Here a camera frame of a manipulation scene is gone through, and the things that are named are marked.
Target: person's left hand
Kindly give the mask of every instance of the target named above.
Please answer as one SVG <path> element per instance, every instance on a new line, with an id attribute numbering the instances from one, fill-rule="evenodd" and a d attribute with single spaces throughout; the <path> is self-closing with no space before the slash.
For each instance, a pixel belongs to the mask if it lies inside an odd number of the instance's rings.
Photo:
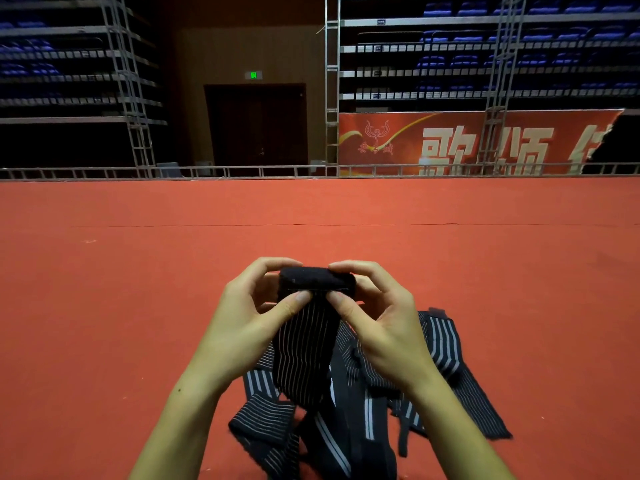
<path id="1" fill-rule="evenodd" d="M 270 271 L 286 266 L 302 263 L 290 258 L 258 258 L 225 287 L 189 364 L 206 374 L 219 394 L 251 370 L 281 325 L 311 300 L 309 291 L 299 291 L 273 305 L 279 276 Z"/>

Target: fingernail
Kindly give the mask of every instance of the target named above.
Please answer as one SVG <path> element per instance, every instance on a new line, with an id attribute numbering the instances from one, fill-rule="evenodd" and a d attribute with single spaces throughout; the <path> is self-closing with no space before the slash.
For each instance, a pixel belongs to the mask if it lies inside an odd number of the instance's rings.
<path id="1" fill-rule="evenodd" d="M 326 294 L 326 298 L 332 304 L 338 305 L 342 301 L 342 298 L 344 298 L 344 295 L 340 293 L 340 291 L 329 291 L 329 293 Z"/>
<path id="2" fill-rule="evenodd" d="M 296 295 L 296 300 L 299 301 L 300 303 L 304 303 L 306 301 L 309 301 L 311 299 L 311 291 L 299 291 L 298 294 Z"/>

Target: person's right hand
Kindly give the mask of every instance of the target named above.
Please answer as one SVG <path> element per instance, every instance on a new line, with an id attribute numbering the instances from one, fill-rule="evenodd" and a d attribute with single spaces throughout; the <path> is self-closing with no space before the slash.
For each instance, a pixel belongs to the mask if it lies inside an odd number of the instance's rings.
<path id="1" fill-rule="evenodd" d="M 356 300 L 332 291 L 327 300 L 355 330 L 367 359 L 405 394 L 439 374 L 422 334 L 413 297 L 378 263 L 340 261 L 338 273 L 356 274 Z"/>

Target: vertical metal truss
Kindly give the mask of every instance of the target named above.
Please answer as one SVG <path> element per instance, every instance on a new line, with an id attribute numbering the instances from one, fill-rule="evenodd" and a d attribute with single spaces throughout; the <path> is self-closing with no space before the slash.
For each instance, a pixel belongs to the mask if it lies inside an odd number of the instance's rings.
<path id="1" fill-rule="evenodd" d="M 498 171 L 497 154 L 509 106 L 526 3 L 527 0 L 501 1 L 484 124 L 478 147 L 477 161 L 482 174 Z"/>
<path id="2" fill-rule="evenodd" d="M 338 163 L 340 0 L 324 0 L 324 160 Z"/>
<path id="3" fill-rule="evenodd" d="M 155 166 L 156 158 L 151 142 L 147 108 L 142 95 L 136 55 L 129 27 L 129 17 L 124 0 L 100 0 L 102 17 L 108 28 L 107 38 L 111 49 L 113 67 L 122 100 L 124 117 L 129 131 L 131 151 L 137 166 Z M 151 170 L 147 176 L 153 177 Z"/>

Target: dark wooden door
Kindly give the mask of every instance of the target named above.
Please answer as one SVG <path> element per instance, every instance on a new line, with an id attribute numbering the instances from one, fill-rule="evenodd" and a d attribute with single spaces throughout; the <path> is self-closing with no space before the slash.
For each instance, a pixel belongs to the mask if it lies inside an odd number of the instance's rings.
<path id="1" fill-rule="evenodd" d="M 205 86 L 205 95 L 217 166 L 308 164 L 304 84 Z M 265 171 L 293 174 L 293 169 Z M 258 176 L 258 170 L 235 169 L 231 175 Z"/>

